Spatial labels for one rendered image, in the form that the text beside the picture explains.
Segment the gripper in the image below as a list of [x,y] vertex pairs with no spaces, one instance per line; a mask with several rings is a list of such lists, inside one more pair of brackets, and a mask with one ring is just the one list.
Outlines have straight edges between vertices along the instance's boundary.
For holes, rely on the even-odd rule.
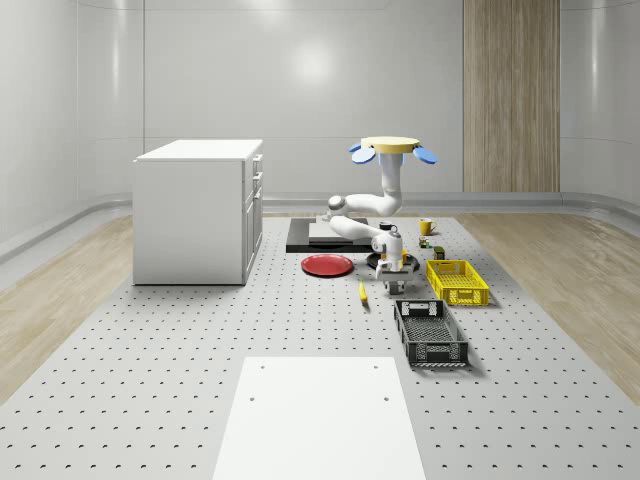
[[404,264],[398,271],[393,271],[387,262],[382,262],[376,268],[376,279],[383,282],[388,294],[391,295],[389,293],[389,283],[393,281],[404,282],[406,287],[407,283],[413,280],[415,271],[408,264]]

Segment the black plate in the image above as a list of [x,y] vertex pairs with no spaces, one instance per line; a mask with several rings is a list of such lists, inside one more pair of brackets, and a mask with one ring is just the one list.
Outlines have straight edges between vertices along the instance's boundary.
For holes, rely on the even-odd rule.
[[[373,252],[367,256],[366,262],[370,268],[376,269],[378,265],[378,261],[380,259],[381,259],[381,255],[379,253]],[[418,260],[410,254],[406,255],[404,264],[410,265],[413,268],[413,270],[418,270],[420,268],[420,264]]]

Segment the yellow basket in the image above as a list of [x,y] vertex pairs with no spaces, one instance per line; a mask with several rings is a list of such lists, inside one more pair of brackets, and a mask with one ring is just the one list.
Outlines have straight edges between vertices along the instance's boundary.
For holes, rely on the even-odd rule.
[[429,260],[426,278],[436,296],[449,305],[488,304],[489,288],[466,260]]

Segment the red plate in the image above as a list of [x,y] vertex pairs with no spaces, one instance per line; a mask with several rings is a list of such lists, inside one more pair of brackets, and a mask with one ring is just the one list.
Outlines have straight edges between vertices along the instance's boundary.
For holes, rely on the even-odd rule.
[[301,261],[302,270],[317,277],[339,277],[352,272],[353,263],[350,259],[336,254],[317,254],[306,257]]

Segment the dark grey basket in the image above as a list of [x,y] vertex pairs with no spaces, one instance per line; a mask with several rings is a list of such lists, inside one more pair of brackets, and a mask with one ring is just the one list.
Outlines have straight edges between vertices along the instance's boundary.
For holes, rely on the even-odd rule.
[[411,364],[465,365],[468,340],[442,300],[402,299],[394,306],[396,325]]

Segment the black stove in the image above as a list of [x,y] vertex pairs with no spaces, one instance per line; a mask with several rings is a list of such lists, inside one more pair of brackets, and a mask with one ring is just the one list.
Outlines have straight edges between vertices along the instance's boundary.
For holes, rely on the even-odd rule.
[[292,218],[286,242],[287,253],[372,253],[370,240],[346,240],[345,242],[311,242],[309,240],[309,225],[316,222],[316,218]]

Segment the white board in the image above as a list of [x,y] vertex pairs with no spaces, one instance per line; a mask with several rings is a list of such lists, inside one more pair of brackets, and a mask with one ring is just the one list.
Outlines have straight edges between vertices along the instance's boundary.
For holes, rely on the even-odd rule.
[[425,480],[391,357],[248,357],[213,480]]

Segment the white cabinet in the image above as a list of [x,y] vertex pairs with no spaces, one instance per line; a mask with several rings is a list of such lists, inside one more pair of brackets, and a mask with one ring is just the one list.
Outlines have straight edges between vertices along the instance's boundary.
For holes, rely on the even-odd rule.
[[134,283],[246,283],[262,235],[262,145],[176,140],[134,161]]

